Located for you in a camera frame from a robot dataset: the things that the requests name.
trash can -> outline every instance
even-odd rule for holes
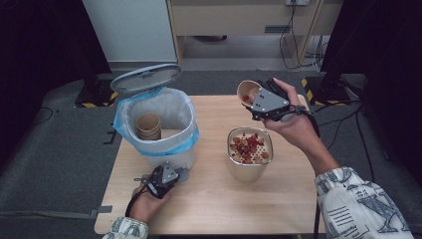
[[[168,161],[173,168],[190,169],[196,159],[199,129],[194,106],[184,92],[164,86],[180,74],[177,64],[162,64],[129,72],[110,84],[119,94],[136,94],[118,103],[113,127],[154,167]],[[159,140],[140,139],[136,120],[147,113],[158,115],[162,131],[173,134]]]

person's left hand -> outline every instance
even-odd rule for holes
[[[141,183],[133,190],[132,197],[134,194],[140,191],[142,186],[143,184]],[[142,193],[133,203],[130,209],[129,217],[148,224],[155,216],[157,211],[170,199],[170,194],[171,190],[168,191],[162,199],[158,199],[152,196],[149,191],[146,190],[146,192]]]

perforated lid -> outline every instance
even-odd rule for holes
[[[175,81],[181,74],[177,64],[161,64],[126,73],[114,79],[110,87],[120,94],[142,92]]]

sleeve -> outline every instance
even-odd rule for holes
[[[103,239],[146,239],[148,225],[128,217],[118,217]]]
[[[315,183],[326,238],[413,238],[387,193],[352,168],[323,173]]]

light wood tabletop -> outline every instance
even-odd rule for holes
[[[149,225],[150,235],[204,234],[305,234],[314,230],[317,206],[315,175],[305,155],[279,134],[267,130],[273,161],[253,183],[235,179],[229,172],[227,136],[233,128],[265,129],[236,96],[190,96],[200,138],[194,146],[196,161],[189,179],[171,191],[171,200]],[[122,140],[95,225],[105,234],[123,216],[131,193],[153,167],[125,139]],[[320,222],[319,232],[323,232]]]

